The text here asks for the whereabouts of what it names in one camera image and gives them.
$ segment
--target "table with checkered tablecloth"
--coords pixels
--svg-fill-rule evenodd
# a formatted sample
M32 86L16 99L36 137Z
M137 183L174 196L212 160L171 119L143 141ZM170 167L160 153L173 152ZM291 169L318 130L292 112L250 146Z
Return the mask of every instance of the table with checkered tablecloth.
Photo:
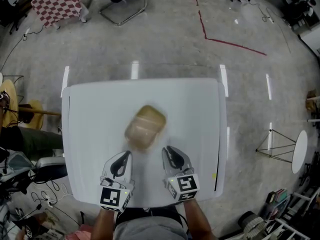
M81 0L32 0L32 8L40 16L45 27L72 17L81 17Z

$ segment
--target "gray shirt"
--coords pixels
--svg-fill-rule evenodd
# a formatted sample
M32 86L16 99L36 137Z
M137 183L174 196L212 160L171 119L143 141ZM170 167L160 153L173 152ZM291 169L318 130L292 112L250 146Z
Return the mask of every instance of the gray shirt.
M119 224L114 240L187 240L185 230L172 218L151 216Z

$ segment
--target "chair metal frame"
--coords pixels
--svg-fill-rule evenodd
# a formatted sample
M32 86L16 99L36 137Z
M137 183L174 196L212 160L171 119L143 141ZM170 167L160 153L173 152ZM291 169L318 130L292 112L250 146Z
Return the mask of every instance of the chair metal frame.
M108 21L112 22L114 25L116 26L121 26L123 24L125 24L126 22L128 22L129 20L131 20L132 18L134 18L135 16L139 15L140 13L142 13L146 7L147 7L147 0L144 0L144 6L139 10L137 11L136 13L134 13L133 15L131 15L130 17L126 18L124 21L122 22L114 22L111 18L109 18L108 16L106 16L105 14L103 14L103 11L107 8L109 8L110 6L112 6L114 4L114 2L110 2L108 3L106 6L102 7L99 11L99 13L101 14L102 17L104 17L105 19L107 19Z

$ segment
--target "round white table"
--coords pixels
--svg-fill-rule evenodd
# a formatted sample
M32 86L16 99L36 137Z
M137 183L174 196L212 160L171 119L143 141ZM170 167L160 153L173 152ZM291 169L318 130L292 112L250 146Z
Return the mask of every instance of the round white table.
M272 133L276 133L279 134L283 137L285 137L286 139L290 140L291 142L293 142L293 144L290 145L284 145L284 146L277 146L277 147L273 147L272 146ZM263 143L266 141L266 139L269 137L269 139L271 139L271 143L268 145L268 148L264 148L264 149L260 149L260 147L263 145ZM273 154L272 150L276 150L276 149L281 149L281 148L287 148L287 147L293 147L293 150L289 151L289 152L283 152L283 153L279 153L279 154ZM287 163L291 163L291 170L294 174L296 174L297 172L299 172L299 170L301 169L301 167L304 164L305 158L306 158L306 154L307 154L307 147L308 147L308 136L305 130L302 130L299 133L299 136L297 138L297 140L293 140L285 135L283 135L282 133L270 129L268 135L263 139L262 143L259 145L259 147L255 150L256 152L266 155L269 158L272 159L276 159L276 160L280 160L283 162L287 162ZM292 152L292 160L289 161L287 159L283 159L280 158L279 156L284 155L284 154L288 154Z

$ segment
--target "dark green pants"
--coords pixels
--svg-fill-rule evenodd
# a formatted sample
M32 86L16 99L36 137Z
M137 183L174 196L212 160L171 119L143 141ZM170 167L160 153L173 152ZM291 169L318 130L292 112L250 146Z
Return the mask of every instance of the dark green pants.
M24 127L19 127L19 129L23 139L22 152L32 161L52 157L53 149L62 150L64 148L62 135Z

